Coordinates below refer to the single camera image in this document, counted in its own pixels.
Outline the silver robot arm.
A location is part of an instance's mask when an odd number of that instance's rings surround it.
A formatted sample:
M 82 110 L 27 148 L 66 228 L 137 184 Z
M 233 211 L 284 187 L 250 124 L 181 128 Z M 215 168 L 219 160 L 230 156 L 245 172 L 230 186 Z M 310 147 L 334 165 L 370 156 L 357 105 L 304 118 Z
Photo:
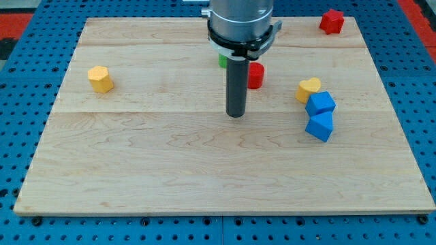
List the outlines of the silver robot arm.
M 210 0 L 207 9 L 208 41 L 226 58 L 225 111 L 245 114 L 249 63 L 273 44 L 282 22 L 271 22 L 273 0 Z

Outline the black clamp ring mount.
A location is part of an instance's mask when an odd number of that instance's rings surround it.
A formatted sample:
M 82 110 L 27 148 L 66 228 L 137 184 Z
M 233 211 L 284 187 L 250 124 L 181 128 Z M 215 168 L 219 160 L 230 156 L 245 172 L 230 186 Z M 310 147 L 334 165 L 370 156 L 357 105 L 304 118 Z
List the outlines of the black clamp ring mount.
M 260 37 L 251 41 L 236 42 L 224 39 L 213 31 L 211 22 L 207 21 L 208 40 L 211 46 L 221 55 L 235 60 L 256 61 L 274 43 L 276 34 L 281 30 L 283 22 L 281 20 L 271 24 L 268 30 Z

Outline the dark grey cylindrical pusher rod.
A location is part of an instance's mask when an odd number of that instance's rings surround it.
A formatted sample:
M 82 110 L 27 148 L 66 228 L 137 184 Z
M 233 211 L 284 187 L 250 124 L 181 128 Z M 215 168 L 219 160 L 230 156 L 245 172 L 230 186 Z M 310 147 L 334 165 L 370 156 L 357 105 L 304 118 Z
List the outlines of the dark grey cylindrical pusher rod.
M 225 108 L 228 116 L 239 118 L 245 114 L 248 75 L 247 59 L 235 61 L 227 58 Z

